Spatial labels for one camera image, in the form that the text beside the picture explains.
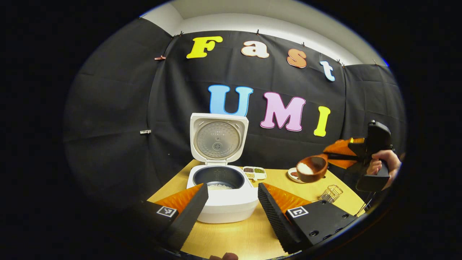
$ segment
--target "white rice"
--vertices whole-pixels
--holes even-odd
[[[298,172],[300,172],[301,174],[305,174],[305,175],[313,175],[313,170],[308,167],[308,165],[304,164],[304,163],[299,163],[297,165],[297,170]]]
[[[209,190],[231,190],[232,189],[231,187],[228,187],[226,185],[221,185],[221,184],[209,185],[209,186],[207,186],[207,188]]]

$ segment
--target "black fabric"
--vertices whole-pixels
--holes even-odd
[[[69,90],[64,143],[87,196],[112,210],[145,200],[163,183],[153,166],[147,104],[158,61],[171,36],[136,19],[88,58]]]
[[[390,129],[396,154],[400,156],[404,153],[407,133],[405,105],[390,70],[375,64],[345,66],[345,84],[345,121],[341,139],[366,137],[367,124],[375,120]],[[360,173],[351,173],[333,165],[329,169],[362,199],[367,198],[369,192],[355,188]]]
[[[212,51],[203,58],[187,59],[193,38],[221,36]],[[241,53],[245,41],[259,41],[267,46],[268,58],[245,56]],[[286,61],[289,49],[303,50],[307,66],[296,68]],[[189,120],[191,113],[209,113],[210,85],[226,85],[225,110],[237,110],[238,86],[250,87],[249,131],[243,154],[233,165],[253,165],[265,168],[291,168],[298,160],[319,154],[340,137],[345,107],[345,83],[340,64],[333,59],[301,44],[284,39],[241,31],[205,31],[175,37],[166,50],[165,61],[156,74],[148,109],[148,123],[152,129],[151,147],[156,155],[156,168],[162,169],[160,178],[169,180],[191,159]],[[320,61],[328,61],[334,68],[335,81],[326,79]],[[260,126],[266,111],[265,92],[277,92],[285,106],[293,97],[306,100],[300,132],[265,129]],[[313,134],[319,118],[318,106],[331,110],[326,136]]]

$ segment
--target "foam letter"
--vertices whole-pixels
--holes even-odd
[[[268,58],[269,53],[266,52],[266,44],[256,41],[244,42],[246,47],[241,49],[242,54],[246,56],[257,56],[259,58]]]
[[[289,56],[287,57],[287,62],[297,68],[305,68],[306,67],[306,54],[301,50],[297,49],[290,49]]]
[[[290,117],[286,129],[294,132],[302,130],[302,126],[300,125],[302,121],[302,109],[306,103],[303,98],[294,97],[289,102],[289,105],[284,107],[281,96],[278,93],[266,92],[263,96],[266,98],[267,103],[265,120],[260,123],[261,127],[273,128],[275,126],[273,117],[275,117],[278,127],[282,128]]]
[[[324,75],[326,75],[326,78],[330,81],[334,81],[335,80],[335,77],[332,76],[332,74],[330,73],[331,70],[334,70],[330,65],[329,65],[329,62],[327,61],[322,61],[322,62],[319,62],[322,67],[324,68]]]
[[[239,93],[239,104],[237,111],[230,114],[225,111],[226,93],[229,92],[230,87],[225,85],[211,85],[208,87],[210,92],[210,113],[222,115],[235,115],[245,117],[247,109],[249,108],[249,96],[254,92],[250,87],[237,87],[236,92]]]
[[[327,116],[330,114],[330,109],[325,106],[318,107],[319,110],[319,121],[318,127],[315,129],[315,136],[326,136],[326,124]]]
[[[211,37],[197,37],[193,39],[194,45],[191,53],[186,55],[186,58],[203,58],[207,56],[207,53],[204,52],[204,49],[207,48],[208,51],[213,50],[215,47],[215,42],[222,42],[223,38],[221,36],[211,36]]]

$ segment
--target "white wall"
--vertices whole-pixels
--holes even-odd
[[[249,31],[293,41],[319,51],[345,65],[363,64],[355,55],[314,31],[282,20],[242,13],[221,13],[183,19],[169,3],[149,11],[143,18],[171,35],[196,31]]]

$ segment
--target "metal basket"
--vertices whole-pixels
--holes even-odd
[[[337,185],[329,185],[327,189],[322,193],[321,199],[333,203],[340,197],[340,194],[342,193],[343,190],[340,189],[340,187],[338,187]]]

